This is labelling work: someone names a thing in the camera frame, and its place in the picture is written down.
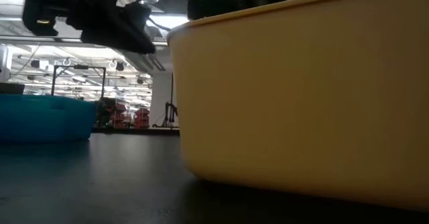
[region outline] container rim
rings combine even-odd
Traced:
[[[178,27],[175,27],[174,29],[172,29],[172,31],[170,31],[170,33],[167,35],[167,43],[168,43],[168,45],[170,45],[170,40],[178,32],[181,32],[181,31],[188,29],[188,28],[199,27],[199,26],[208,25],[208,24],[212,24],[212,23],[218,23],[218,22],[222,22],[222,21],[230,21],[230,20],[239,19],[242,17],[251,17],[254,15],[271,13],[274,11],[291,9],[291,8],[295,8],[295,7],[301,7],[301,6],[305,6],[305,5],[309,5],[309,4],[320,3],[323,1],[331,1],[331,0],[288,0],[288,1],[283,1],[283,2],[279,2],[279,3],[272,3],[269,5],[264,5],[264,6],[260,6],[260,7],[254,7],[251,9],[244,9],[244,10],[235,11],[232,13],[225,13],[222,15],[216,15],[216,16],[212,16],[212,17],[206,17],[203,19],[197,19],[194,21],[189,21],[187,23],[184,23],[184,24],[179,25]]]

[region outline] black table surface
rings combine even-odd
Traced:
[[[0,144],[0,223],[307,223],[425,213],[216,184],[192,175],[180,137],[105,135]]]

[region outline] blue bin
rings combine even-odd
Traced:
[[[0,95],[0,143],[88,139],[96,105],[55,96]]]

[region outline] yellow bin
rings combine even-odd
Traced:
[[[429,210],[429,0],[292,0],[169,35],[213,181]]]

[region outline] yellow plastic container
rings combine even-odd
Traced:
[[[169,35],[207,180],[429,209],[429,0],[293,0]]]

